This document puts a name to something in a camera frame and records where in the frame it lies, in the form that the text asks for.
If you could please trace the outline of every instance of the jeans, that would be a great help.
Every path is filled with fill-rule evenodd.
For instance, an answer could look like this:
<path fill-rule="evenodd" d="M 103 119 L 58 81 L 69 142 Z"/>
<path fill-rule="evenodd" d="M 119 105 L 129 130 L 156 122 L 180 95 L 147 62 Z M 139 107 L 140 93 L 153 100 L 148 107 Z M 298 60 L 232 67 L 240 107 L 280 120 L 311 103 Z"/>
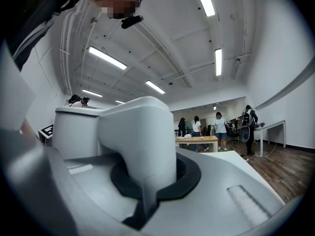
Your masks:
<path fill-rule="evenodd" d="M 200 136 L 199 132 L 192 132 L 191 133 L 191 137 L 197 137 L 197 136 Z M 203 146 L 203 149 L 207 148 L 207 146 L 205 144 L 202 144 L 202 146 Z M 197 144 L 193 144 L 192 149 L 193 149 L 193 151 L 197 151 Z"/>
<path fill-rule="evenodd" d="M 254 140 L 254 130 L 255 128 L 253 126 L 250 126 L 250 137 L 248 141 L 246 142 L 246 147 L 247 147 L 247 154 L 252 153 L 252 142 Z"/>

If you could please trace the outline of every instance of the chair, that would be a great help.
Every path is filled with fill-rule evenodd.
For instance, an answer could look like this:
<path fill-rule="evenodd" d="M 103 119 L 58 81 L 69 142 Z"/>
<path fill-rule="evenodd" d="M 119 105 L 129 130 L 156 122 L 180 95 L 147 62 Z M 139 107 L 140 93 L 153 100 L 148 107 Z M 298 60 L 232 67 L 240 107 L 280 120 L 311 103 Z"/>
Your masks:
<path fill-rule="evenodd" d="M 230 142 L 234 142 L 234 144 L 235 142 L 239 142 L 239 140 L 237 139 L 239 137 L 239 133 L 236 131 L 237 131 L 237 123 L 235 123 L 235 128 L 232 128 L 232 131 L 227 134 L 229 137 L 232 138 L 232 140 L 229 141 L 228 144 Z"/>

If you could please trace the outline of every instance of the white t-shirt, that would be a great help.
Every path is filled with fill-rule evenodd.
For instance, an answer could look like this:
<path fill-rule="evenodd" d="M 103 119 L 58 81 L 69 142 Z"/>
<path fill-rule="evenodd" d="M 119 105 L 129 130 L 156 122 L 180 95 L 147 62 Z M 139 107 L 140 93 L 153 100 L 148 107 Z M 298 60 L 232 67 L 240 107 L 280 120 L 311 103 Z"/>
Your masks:
<path fill-rule="evenodd" d="M 225 124 L 227 124 L 224 118 L 215 119 L 212 125 L 216 127 L 217 133 L 226 133 Z"/>
<path fill-rule="evenodd" d="M 70 103 L 70 104 L 66 105 L 66 107 L 81 108 L 82 107 L 82 103 L 81 103 L 81 101 L 77 101 L 77 102 L 75 102 L 73 104 Z"/>
<path fill-rule="evenodd" d="M 195 123 L 195 121 L 193 121 L 192 129 L 194 132 L 199 132 L 199 128 L 198 128 L 199 126 L 201 126 L 200 121 L 197 121 L 196 123 Z"/>

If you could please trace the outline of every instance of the person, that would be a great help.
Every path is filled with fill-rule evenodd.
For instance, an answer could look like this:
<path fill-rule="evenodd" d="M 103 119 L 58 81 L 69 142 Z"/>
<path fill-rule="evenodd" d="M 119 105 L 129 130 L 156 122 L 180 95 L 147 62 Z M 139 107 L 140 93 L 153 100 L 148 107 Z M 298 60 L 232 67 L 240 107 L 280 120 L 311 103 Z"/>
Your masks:
<path fill-rule="evenodd" d="M 181 118 L 178 124 L 178 136 L 185 136 L 185 118 Z"/>
<path fill-rule="evenodd" d="M 208 125 L 207 136 L 210 136 L 210 135 L 211 135 L 211 125 Z"/>
<path fill-rule="evenodd" d="M 76 107 L 76 108 L 81 108 L 82 103 L 81 103 L 81 97 L 78 96 L 77 94 L 72 95 L 72 97 L 68 100 L 68 105 L 66 107 Z"/>
<path fill-rule="evenodd" d="M 73 8 L 79 0 L 14 0 L 3 18 L 4 37 L 19 70 L 30 56 L 33 47 L 45 36 L 56 17 Z M 92 0 L 108 17 L 123 19 L 139 7 L 142 0 Z"/>
<path fill-rule="evenodd" d="M 81 98 L 81 104 L 82 104 L 82 106 L 87 106 L 89 100 L 90 100 L 90 98 L 88 98 L 88 97 L 83 97 L 83 98 Z"/>
<path fill-rule="evenodd" d="M 224 151 L 227 151 L 226 148 L 226 128 L 225 126 L 227 125 L 227 121 L 222 118 L 222 115 L 220 112 L 216 113 L 216 119 L 212 123 L 213 129 L 216 130 L 217 133 L 217 138 L 218 138 L 218 144 L 219 144 L 219 149 L 221 149 L 221 146 L 224 147 Z"/>
<path fill-rule="evenodd" d="M 193 132 L 191 134 L 192 137 L 201 136 L 201 123 L 199 121 L 199 117 L 198 116 L 195 116 L 195 118 L 194 118 L 194 123 L 192 125 L 192 130 L 193 130 Z M 204 151 L 209 149 L 205 144 L 202 144 L 202 146 L 204 148 Z M 193 149 L 193 151 L 197 152 L 197 144 L 193 144 L 192 145 L 192 149 Z"/>
<path fill-rule="evenodd" d="M 250 120 L 251 122 L 249 123 L 249 128 L 250 128 L 250 137 L 246 142 L 246 147 L 247 147 L 247 155 L 252 155 L 252 142 L 254 140 L 254 130 L 255 130 L 255 123 L 258 122 L 258 117 L 255 113 L 255 110 L 250 107 L 250 105 L 246 106 L 245 112 L 250 114 Z"/>

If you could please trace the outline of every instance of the white desk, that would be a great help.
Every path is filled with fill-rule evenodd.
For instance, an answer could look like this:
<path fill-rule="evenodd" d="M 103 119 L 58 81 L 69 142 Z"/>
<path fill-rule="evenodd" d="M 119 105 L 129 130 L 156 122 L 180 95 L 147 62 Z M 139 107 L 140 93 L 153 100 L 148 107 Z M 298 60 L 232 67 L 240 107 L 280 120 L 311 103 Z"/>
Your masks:
<path fill-rule="evenodd" d="M 260 131 L 260 156 L 263 154 L 263 137 L 262 137 L 262 131 L 264 129 L 267 129 L 267 136 L 268 136 L 268 143 L 270 143 L 269 135 L 268 135 L 268 129 L 273 128 L 279 125 L 283 125 L 283 147 L 285 148 L 286 145 L 286 132 L 285 132 L 285 120 L 275 121 L 271 123 L 266 123 L 263 127 L 255 128 L 255 131 Z"/>
<path fill-rule="evenodd" d="M 257 171 L 255 171 L 252 166 L 248 164 L 237 152 L 234 150 L 232 151 L 226 151 L 226 152 L 210 152 L 210 153 L 201 153 L 202 155 L 212 156 L 216 157 L 222 160 L 225 160 L 243 172 L 245 172 L 247 175 L 251 176 L 255 180 L 257 180 L 259 183 L 264 185 L 266 188 L 268 188 L 280 201 L 283 205 L 285 205 L 284 201 L 280 198 L 280 196 L 275 192 L 275 190 L 267 183 L 265 179 L 262 178 L 260 174 L 258 174 Z"/>

